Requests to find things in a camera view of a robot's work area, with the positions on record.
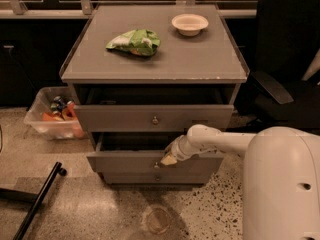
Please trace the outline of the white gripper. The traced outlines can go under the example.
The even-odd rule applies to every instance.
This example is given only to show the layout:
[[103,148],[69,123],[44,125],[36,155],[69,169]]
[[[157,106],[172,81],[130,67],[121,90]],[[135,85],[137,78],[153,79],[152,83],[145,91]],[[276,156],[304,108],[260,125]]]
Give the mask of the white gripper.
[[181,135],[171,143],[170,153],[161,159],[161,163],[165,166],[174,165],[177,161],[190,159],[192,155],[192,147],[187,137]]

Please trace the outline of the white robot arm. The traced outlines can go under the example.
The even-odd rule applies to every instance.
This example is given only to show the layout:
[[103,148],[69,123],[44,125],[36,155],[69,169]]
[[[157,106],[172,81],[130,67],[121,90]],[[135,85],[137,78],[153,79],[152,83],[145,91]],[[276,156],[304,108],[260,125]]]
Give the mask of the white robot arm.
[[244,156],[243,240],[320,240],[320,136],[292,127],[249,134],[194,125],[161,163],[215,150]]

